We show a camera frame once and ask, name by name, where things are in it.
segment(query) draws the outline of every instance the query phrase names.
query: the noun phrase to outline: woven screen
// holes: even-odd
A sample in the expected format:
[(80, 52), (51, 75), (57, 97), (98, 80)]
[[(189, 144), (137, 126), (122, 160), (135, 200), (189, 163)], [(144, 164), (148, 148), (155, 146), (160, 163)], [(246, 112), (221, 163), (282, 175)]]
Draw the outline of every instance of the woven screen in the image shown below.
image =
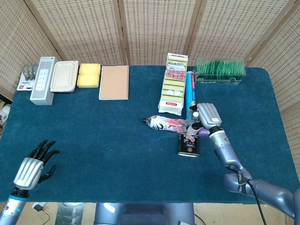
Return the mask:
[(300, 102), (300, 8), (251, 66), (269, 72), (280, 111)]
[(284, 121), (284, 126), (298, 178), (300, 179), (300, 113)]
[(189, 49), (197, 58), (244, 59), (286, 5), (287, 0), (207, 0)]
[(113, 1), (32, 0), (30, 5), (64, 60), (123, 65)]
[(18, 0), (0, 4), (0, 94), (12, 100), (24, 64), (35, 64), (41, 56), (56, 56), (24, 5)]
[(132, 65), (163, 65), (183, 54), (195, 0), (124, 0)]

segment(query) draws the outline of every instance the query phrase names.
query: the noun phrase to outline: robotic arm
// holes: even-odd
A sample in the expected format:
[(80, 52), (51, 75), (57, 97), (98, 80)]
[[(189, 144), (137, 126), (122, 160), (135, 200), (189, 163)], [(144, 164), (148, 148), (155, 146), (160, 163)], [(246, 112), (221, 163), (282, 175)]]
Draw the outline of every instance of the robotic arm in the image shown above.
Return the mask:
[(50, 178), (55, 172), (56, 165), (53, 165), (46, 175), (42, 175), (42, 170), (49, 159), (58, 154), (59, 151), (53, 150), (47, 153), (55, 142), (47, 143), (44, 140), (33, 150), (28, 157), (24, 158), (14, 180), (15, 188), (9, 195), (3, 210), (0, 214), (0, 225), (15, 225), (29, 198), (28, 192), (38, 183)]
[(200, 103), (197, 105), (197, 111), (201, 123), (210, 131), (210, 140), (218, 159), (225, 168), (233, 171), (224, 176), (226, 189), (251, 197), (255, 197), (256, 194), (261, 201), (294, 218), (294, 225), (300, 225), (300, 188), (292, 194), (290, 191), (264, 180), (253, 180), (251, 174), (240, 163), (225, 131), (220, 128), (222, 120), (215, 106), (209, 103)]

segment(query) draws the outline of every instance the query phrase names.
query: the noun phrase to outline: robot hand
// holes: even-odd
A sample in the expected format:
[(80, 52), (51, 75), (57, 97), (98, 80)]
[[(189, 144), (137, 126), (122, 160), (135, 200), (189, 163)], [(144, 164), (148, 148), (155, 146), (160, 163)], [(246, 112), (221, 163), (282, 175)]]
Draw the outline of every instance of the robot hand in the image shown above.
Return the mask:
[(32, 190), (38, 183), (50, 178), (55, 172), (56, 165), (53, 165), (50, 171), (46, 175), (42, 175), (42, 170), (45, 164), (54, 154), (58, 154), (59, 151), (53, 150), (47, 153), (49, 148), (55, 144), (49, 142), (45, 147), (47, 140), (42, 141), (36, 149), (34, 149), (28, 157), (26, 157), (18, 170), (18, 173), (14, 179), (14, 184), (17, 189)]

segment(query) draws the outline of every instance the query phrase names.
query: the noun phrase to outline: floor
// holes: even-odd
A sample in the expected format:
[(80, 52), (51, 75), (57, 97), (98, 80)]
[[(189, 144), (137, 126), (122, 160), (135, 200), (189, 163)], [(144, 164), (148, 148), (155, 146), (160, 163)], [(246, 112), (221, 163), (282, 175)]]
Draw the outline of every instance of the floor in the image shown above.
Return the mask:
[[(17, 225), (42, 225), (48, 216), (42, 211), (36, 212), (32, 208), (33, 202), (28, 202), (18, 220)], [(95, 203), (85, 203), (82, 215), (82, 225), (93, 225), (95, 215)], [(44, 210), (50, 215), (46, 225), (55, 225), (59, 203), (47, 202)], [(200, 216), (206, 225), (262, 225), (262, 219), (256, 205), (250, 204), (218, 204), (197, 203), (194, 204), (195, 214)], [(293, 225), (293, 220), (271, 206), (262, 205), (262, 210), (268, 225)], [(203, 225), (195, 218), (197, 225)]]

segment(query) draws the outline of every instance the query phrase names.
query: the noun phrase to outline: purple cap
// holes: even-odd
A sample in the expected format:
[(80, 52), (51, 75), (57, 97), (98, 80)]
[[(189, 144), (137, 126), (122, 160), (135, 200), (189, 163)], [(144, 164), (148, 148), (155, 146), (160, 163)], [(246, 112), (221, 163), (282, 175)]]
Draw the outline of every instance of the purple cap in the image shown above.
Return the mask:
[(210, 136), (210, 131), (205, 129), (204, 127), (202, 127), (202, 128), (200, 128), (198, 135), (200, 137), (208, 137), (208, 136)]

